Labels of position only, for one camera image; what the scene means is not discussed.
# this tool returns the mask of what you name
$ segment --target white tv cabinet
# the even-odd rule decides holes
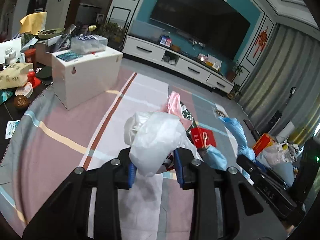
[[[166,51],[177,56],[175,65],[170,65],[162,60]],[[209,66],[204,66],[170,48],[143,39],[128,35],[122,52],[167,67],[226,93],[229,93],[233,88],[232,82],[216,73]]]

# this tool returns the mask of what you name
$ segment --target gray floor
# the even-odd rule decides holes
[[[198,86],[192,82],[189,82],[183,78],[177,77],[175,75],[153,68],[151,66],[141,64],[139,62],[135,62],[124,58],[122,60],[121,65],[131,71],[143,74],[148,77],[152,77],[162,82],[175,84],[175,86],[177,87],[190,91],[191,93],[197,94],[213,103],[221,105],[226,110],[229,117],[235,117],[241,123],[244,130],[244,134],[248,141],[248,146],[252,147],[256,143],[252,134],[250,133],[250,130],[243,121],[243,119],[248,119],[248,116],[242,110],[241,106],[237,104],[235,101],[222,97],[215,92],[210,92],[209,90],[201,86]]]

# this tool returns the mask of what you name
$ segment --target tablecloth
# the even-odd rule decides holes
[[[27,223],[75,167],[94,169],[117,157],[128,147],[123,137],[126,120],[135,111],[157,111],[172,91],[180,93],[200,126],[213,130],[228,166],[237,166],[235,138],[215,115],[223,107],[175,84],[121,67],[111,90],[70,111],[50,86],[25,112],[0,165],[0,211],[13,229],[22,236]],[[118,190],[118,195],[124,240],[189,238],[193,190],[183,191],[174,172],[152,178],[137,173],[132,189]],[[92,213],[88,236],[93,236]]]

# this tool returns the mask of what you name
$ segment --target television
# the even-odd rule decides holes
[[[158,0],[150,18],[234,59],[250,23],[224,0]]]

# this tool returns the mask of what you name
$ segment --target gray curtain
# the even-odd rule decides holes
[[[290,88],[297,87],[287,106]],[[295,140],[304,143],[320,117],[320,42],[305,33],[277,25],[263,58],[241,90],[238,103],[257,130],[262,130],[276,110],[283,116],[272,131],[278,134],[291,120]]]

